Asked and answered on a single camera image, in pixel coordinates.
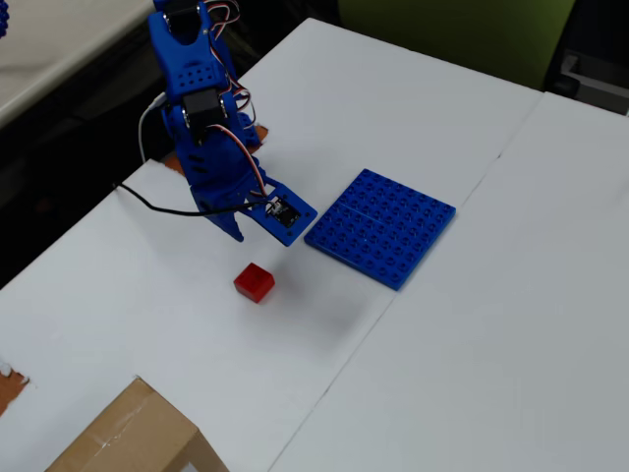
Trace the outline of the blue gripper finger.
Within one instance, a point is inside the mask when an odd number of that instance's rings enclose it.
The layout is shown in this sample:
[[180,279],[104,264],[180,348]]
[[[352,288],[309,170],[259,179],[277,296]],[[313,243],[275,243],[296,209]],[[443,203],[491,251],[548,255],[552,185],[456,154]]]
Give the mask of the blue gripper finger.
[[244,241],[244,236],[240,231],[240,228],[237,224],[235,213],[237,211],[234,209],[218,210],[218,211],[200,211],[199,215],[207,218],[210,222],[216,225],[219,229],[224,231],[230,237],[235,239],[238,242]]

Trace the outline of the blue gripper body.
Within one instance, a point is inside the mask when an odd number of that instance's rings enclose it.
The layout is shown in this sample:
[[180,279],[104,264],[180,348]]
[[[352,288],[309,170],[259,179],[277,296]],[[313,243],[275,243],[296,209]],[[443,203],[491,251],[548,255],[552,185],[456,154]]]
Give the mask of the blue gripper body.
[[196,140],[190,131],[178,131],[176,154],[201,212],[255,211],[280,201],[283,187],[254,156],[265,135],[265,130],[205,130]]

